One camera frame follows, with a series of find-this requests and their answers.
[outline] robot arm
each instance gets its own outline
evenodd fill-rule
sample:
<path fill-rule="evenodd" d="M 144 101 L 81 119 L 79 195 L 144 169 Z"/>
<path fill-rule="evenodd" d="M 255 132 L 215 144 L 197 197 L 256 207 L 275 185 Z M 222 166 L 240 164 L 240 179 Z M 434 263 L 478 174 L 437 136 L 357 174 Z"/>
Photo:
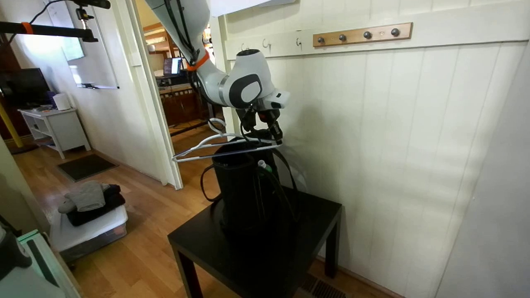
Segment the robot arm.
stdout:
<path fill-rule="evenodd" d="M 205 0 L 147 0 L 147 3 L 195 71 L 198 88 L 207 99 L 235 108 L 246 131 L 253 129 L 253 113 L 258 113 L 268 124 L 271 137 L 281 141 L 276 118 L 289 94 L 273 86 L 265 56 L 258 50 L 243 50 L 236 55 L 233 69 L 228 74 L 222 73 L 202 46 L 202 31 L 210 18 Z"/>

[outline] white cabinet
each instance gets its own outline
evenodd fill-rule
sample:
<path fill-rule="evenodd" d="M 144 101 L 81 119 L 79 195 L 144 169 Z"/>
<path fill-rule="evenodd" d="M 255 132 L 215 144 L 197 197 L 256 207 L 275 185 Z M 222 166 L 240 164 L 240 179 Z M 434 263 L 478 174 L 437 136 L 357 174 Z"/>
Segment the white cabinet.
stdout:
<path fill-rule="evenodd" d="M 87 139 L 74 109 L 49 111 L 19 111 L 34 142 L 44 144 L 59 152 L 84 146 L 89 151 Z"/>

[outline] black table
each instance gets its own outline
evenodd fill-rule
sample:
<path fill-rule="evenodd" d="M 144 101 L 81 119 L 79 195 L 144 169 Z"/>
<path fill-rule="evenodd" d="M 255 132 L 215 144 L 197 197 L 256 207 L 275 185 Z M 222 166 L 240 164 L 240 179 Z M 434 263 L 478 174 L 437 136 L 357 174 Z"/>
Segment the black table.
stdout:
<path fill-rule="evenodd" d="M 193 262 L 241 296 L 293 296 L 326 240 L 324 271 L 334 276 L 341 205 L 286 189 L 299 212 L 291 223 L 279 209 L 260 242 L 233 242 L 220 228 L 222 202 L 167 235 L 187 296 L 202 296 Z"/>

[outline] wooden floor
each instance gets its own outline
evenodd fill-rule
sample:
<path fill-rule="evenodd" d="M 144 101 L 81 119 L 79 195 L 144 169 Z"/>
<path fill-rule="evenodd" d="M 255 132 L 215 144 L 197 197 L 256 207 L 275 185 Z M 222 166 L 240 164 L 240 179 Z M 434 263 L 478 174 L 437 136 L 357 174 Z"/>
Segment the wooden floor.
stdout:
<path fill-rule="evenodd" d="M 202 136 L 207 136 L 202 129 L 195 129 L 185 136 L 180 134 L 173 139 L 175 147 L 188 147 L 188 144 L 193 144 Z M 69 161 L 79 156 L 86 156 L 86 152 L 67 152 L 66 159 Z M 14 161 L 41 209 L 51 217 L 61 195 L 74 187 L 74 182 L 56 169 L 56 164 L 63 161 L 49 149 L 16 154 Z M 198 189 L 198 175 L 208 162 L 210 161 L 202 161 L 180 166 L 185 184 L 182 190 L 160 185 L 157 180 L 124 166 L 89 177 L 102 184 L 120 185 L 122 195 L 127 200 L 129 233 L 122 240 L 77 262 L 72 273 L 84 296 L 185 296 L 165 235 L 208 205 Z M 208 177 L 205 185 L 208 194 L 218 192 L 213 177 Z M 309 271 L 324 280 L 319 262 L 314 262 Z M 197 273 L 203 296 L 236 296 L 198 267 Z M 349 296 L 387 296 L 342 273 L 326 281 L 346 291 Z"/>

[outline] table leg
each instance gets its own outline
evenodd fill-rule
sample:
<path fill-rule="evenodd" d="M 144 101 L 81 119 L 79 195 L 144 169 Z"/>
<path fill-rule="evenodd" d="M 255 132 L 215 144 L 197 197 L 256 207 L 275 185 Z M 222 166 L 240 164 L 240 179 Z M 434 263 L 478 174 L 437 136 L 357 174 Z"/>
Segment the table leg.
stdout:
<path fill-rule="evenodd" d="M 177 258 L 177 263 L 178 263 L 178 270 L 180 270 L 180 276 L 182 276 L 187 296 L 188 298 L 202 298 L 202 291 L 200 291 L 200 286 L 198 286 L 198 280 L 197 280 L 197 271 L 195 271 L 193 262 L 188 260 L 180 252 L 175 252 L 175 258 Z"/>
<path fill-rule="evenodd" d="M 326 263 L 324 263 L 324 271 L 328 276 L 336 275 L 336 267 L 337 267 L 337 223 L 332 225 L 332 230 L 329 232 L 326 238 Z"/>

